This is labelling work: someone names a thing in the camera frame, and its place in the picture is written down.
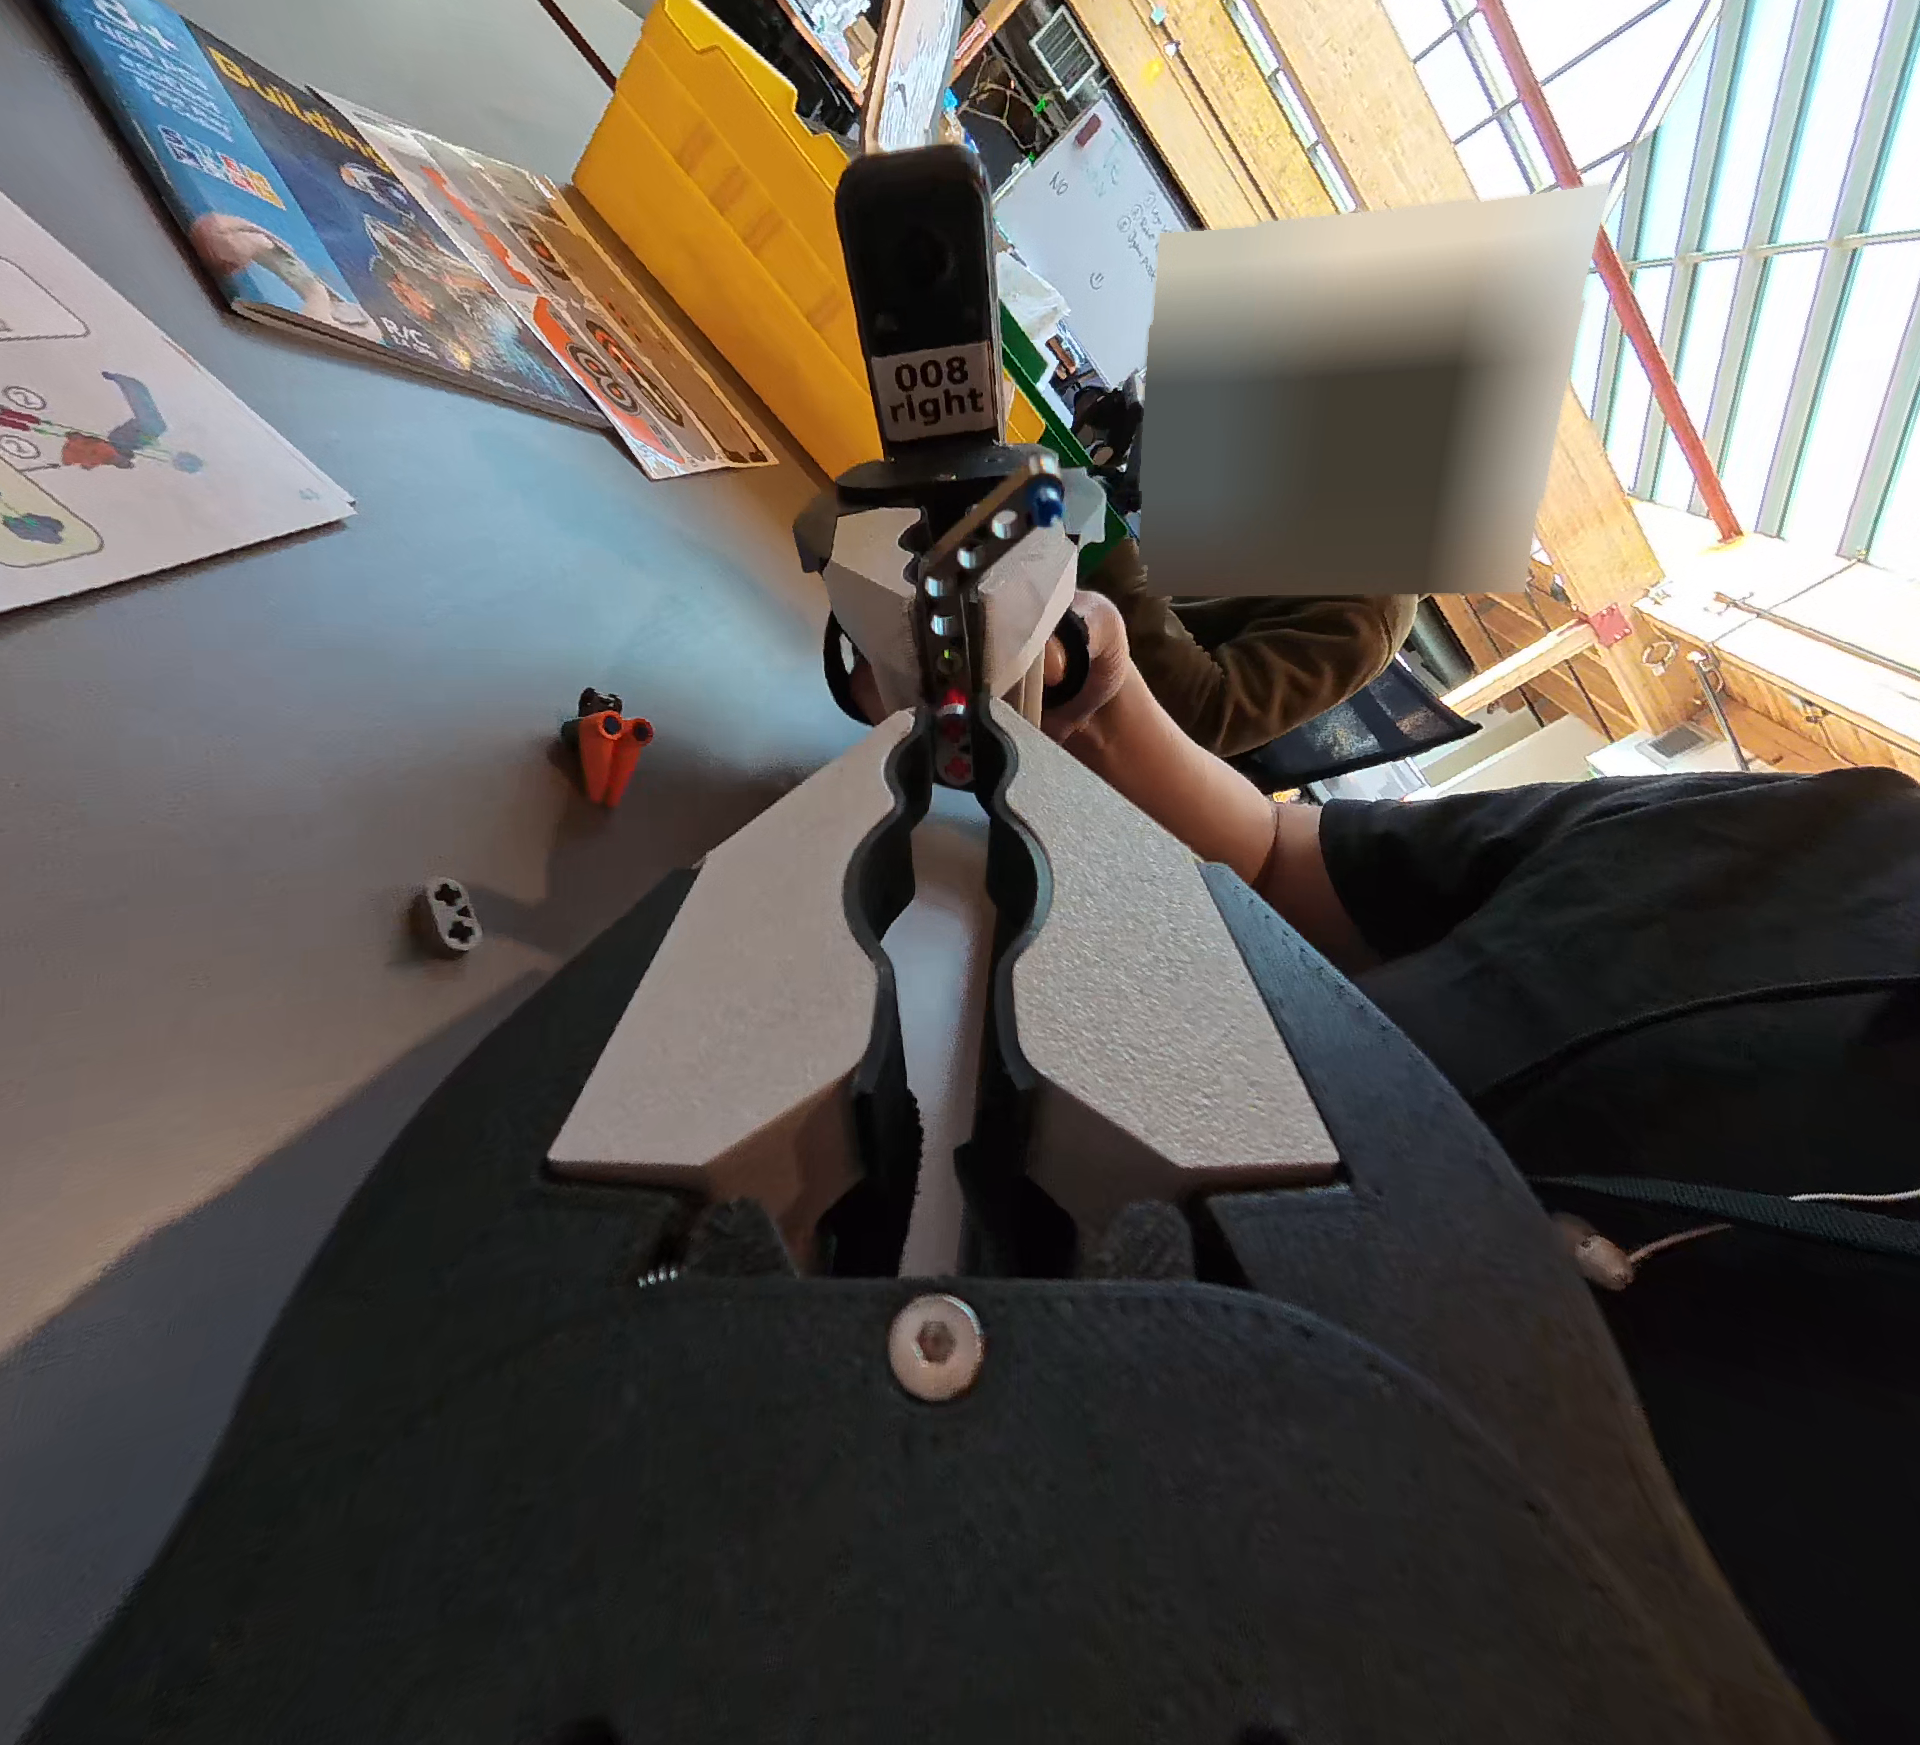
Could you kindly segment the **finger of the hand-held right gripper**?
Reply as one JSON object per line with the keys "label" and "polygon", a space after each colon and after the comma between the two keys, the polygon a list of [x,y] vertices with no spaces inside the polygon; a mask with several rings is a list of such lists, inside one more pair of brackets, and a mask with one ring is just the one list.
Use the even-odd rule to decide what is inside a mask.
{"label": "finger of the hand-held right gripper", "polygon": [[842,510],[826,566],[832,614],[875,678],[881,714],[920,700],[918,559],[903,540],[917,525],[920,512],[903,506]]}
{"label": "finger of the hand-held right gripper", "polygon": [[989,697],[1020,714],[1039,714],[1044,646],[1067,611],[1077,579],[1077,547],[1065,528],[1020,536],[987,531],[974,572],[977,652],[972,700]]}

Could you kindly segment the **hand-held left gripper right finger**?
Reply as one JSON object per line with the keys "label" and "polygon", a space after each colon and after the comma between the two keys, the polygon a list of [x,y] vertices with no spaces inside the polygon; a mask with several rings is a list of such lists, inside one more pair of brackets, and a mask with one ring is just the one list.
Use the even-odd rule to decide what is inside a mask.
{"label": "hand-held left gripper right finger", "polygon": [[1139,1202],[1335,1184],[1203,859],[1006,706],[974,756],[995,934],[970,1266],[1070,1270]]}

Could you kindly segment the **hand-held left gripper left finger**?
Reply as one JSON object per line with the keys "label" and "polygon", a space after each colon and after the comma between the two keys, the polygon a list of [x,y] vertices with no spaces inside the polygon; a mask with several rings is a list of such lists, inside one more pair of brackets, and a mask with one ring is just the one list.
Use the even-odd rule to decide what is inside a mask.
{"label": "hand-held left gripper left finger", "polygon": [[713,846],[546,1152],[761,1204],[799,1265],[898,1270],[920,1174],[885,934],[917,893],[900,711]]}

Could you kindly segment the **bent grey toy beam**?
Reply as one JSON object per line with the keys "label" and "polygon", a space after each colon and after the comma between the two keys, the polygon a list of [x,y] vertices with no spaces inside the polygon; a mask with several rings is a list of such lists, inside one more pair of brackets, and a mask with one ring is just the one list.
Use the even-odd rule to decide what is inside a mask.
{"label": "bent grey toy beam", "polygon": [[1006,469],[1006,475],[989,491],[970,495],[960,518],[955,518],[920,553],[917,631],[923,668],[920,700],[932,714],[929,749],[933,778],[933,708],[955,684],[963,688],[972,700],[979,635],[972,582],[974,572],[981,566],[985,536],[987,531],[1020,536],[1029,528],[1023,510],[1023,486],[1032,475],[1052,473],[1063,480],[1055,453],[1044,448],[1004,448],[1004,453],[1012,457],[1012,469]]}

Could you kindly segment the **grey desk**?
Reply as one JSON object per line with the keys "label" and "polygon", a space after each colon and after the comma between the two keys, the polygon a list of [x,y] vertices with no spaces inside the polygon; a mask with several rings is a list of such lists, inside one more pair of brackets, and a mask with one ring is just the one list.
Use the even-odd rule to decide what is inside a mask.
{"label": "grey desk", "polygon": [[[6,619],[6,1739],[149,1565],[369,1165],[542,982],[853,739],[793,518],[229,315],[36,0],[6,191],[358,497]],[[561,724],[655,726],[617,806]],[[483,941],[433,958],[422,879]]]}

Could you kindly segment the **person's right hand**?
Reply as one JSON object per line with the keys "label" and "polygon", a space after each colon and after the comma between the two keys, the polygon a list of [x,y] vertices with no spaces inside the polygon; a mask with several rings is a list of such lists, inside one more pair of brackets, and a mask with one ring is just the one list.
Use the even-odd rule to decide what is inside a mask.
{"label": "person's right hand", "polygon": [[1115,603],[1076,592],[1043,649],[1043,730],[1060,746],[1106,749],[1129,730],[1142,693]]}

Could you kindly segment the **green plastic bin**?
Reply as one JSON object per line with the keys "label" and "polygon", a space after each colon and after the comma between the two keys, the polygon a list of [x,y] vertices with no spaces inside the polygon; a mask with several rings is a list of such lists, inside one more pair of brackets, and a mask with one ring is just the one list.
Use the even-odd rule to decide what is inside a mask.
{"label": "green plastic bin", "polygon": [[1048,395],[1038,346],[1006,305],[999,305],[999,357],[1006,400],[1004,440],[1055,453],[1065,483],[1065,528],[1087,552],[1106,536],[1110,516],[1109,495],[1092,477],[1087,450],[1070,433],[1065,411]]}

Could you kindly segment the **whiteboard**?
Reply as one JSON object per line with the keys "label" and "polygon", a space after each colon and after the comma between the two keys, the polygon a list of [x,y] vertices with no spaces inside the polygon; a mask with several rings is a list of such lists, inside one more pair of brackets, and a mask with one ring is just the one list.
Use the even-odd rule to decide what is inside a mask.
{"label": "whiteboard", "polygon": [[1109,381],[1147,363],[1161,237],[1197,224],[1122,101],[1101,95],[996,191],[1001,236],[1065,300],[1065,332]]}

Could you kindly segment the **yellow plastic bin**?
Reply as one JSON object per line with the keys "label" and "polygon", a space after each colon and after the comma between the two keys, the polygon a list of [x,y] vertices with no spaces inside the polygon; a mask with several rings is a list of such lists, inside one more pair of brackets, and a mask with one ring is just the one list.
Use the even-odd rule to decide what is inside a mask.
{"label": "yellow plastic bin", "polygon": [[700,0],[659,0],[573,184],[831,475],[877,457],[832,217],[850,157]]}

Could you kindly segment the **orange and grey toy piece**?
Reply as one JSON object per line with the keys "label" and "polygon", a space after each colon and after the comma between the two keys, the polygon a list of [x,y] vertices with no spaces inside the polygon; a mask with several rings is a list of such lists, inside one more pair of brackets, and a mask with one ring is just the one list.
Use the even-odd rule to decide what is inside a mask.
{"label": "orange and grey toy piece", "polygon": [[561,746],[575,758],[588,802],[612,810],[654,744],[655,726],[624,714],[623,697],[583,688],[575,714],[561,724]]}

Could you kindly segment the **dark blue mesh chair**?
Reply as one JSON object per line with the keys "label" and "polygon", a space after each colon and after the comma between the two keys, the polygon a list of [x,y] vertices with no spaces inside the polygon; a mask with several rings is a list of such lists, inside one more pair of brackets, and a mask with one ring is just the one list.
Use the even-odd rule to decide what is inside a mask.
{"label": "dark blue mesh chair", "polygon": [[1478,730],[1478,721],[1450,708],[1405,655],[1393,655],[1350,697],[1264,746],[1233,756],[1230,764],[1262,792],[1286,794],[1410,764]]}

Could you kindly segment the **closed blue booklet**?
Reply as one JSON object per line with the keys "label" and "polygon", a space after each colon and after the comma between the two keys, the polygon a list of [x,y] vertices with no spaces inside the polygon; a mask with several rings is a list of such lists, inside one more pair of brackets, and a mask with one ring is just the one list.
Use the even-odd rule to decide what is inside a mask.
{"label": "closed blue booklet", "polygon": [[323,95],[162,0],[39,0],[234,315],[559,416],[607,415]]}

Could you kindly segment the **open instruction booklet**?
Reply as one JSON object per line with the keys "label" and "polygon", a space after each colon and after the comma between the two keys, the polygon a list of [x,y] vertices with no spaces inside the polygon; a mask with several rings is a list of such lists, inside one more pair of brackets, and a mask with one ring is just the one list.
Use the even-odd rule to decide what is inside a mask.
{"label": "open instruction booklet", "polygon": [[3,611],[351,518],[306,461],[3,196]]}

